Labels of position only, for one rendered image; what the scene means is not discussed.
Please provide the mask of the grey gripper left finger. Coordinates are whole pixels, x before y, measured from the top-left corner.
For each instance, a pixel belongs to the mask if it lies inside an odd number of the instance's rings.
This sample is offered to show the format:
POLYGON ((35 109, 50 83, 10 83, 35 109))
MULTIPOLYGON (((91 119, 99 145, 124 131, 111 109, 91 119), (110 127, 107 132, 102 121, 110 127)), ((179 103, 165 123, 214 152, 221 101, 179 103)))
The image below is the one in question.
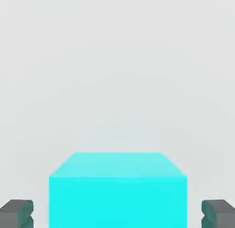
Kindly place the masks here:
POLYGON ((0 208, 0 228, 34 228, 32 200, 11 199, 0 208))

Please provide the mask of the small cyan cube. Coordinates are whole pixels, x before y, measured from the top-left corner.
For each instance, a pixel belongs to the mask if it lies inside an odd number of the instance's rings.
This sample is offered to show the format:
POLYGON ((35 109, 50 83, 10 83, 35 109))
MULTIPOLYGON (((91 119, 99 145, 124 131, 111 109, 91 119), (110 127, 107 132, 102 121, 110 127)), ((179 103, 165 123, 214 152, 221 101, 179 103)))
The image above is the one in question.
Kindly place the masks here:
POLYGON ((74 153, 49 177, 49 228, 187 228, 187 177, 161 153, 74 153))

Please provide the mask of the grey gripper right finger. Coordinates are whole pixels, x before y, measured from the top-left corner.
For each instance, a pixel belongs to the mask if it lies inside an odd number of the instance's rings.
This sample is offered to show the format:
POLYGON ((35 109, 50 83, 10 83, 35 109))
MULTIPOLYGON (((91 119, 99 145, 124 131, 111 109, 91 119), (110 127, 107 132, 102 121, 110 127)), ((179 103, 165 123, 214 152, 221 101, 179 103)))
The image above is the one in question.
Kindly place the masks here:
POLYGON ((235 208, 223 199, 203 200, 201 228, 235 228, 235 208))

